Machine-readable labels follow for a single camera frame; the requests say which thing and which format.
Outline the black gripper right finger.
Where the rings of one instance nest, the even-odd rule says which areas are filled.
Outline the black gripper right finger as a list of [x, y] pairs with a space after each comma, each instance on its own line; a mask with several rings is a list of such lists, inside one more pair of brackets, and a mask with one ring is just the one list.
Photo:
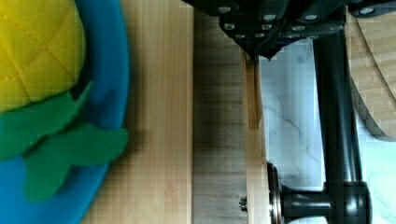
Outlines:
[[395, 11], [395, 0], [266, 0], [266, 42], [271, 60], [282, 48], [304, 38], [323, 38], [343, 30], [346, 13], [372, 18]]

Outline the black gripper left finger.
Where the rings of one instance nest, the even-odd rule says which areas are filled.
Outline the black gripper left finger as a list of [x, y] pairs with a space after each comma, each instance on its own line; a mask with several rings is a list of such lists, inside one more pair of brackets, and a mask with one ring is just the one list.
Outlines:
[[254, 61], [271, 60], [279, 51], [278, 3], [271, 0], [182, 0], [219, 19], [219, 28]]

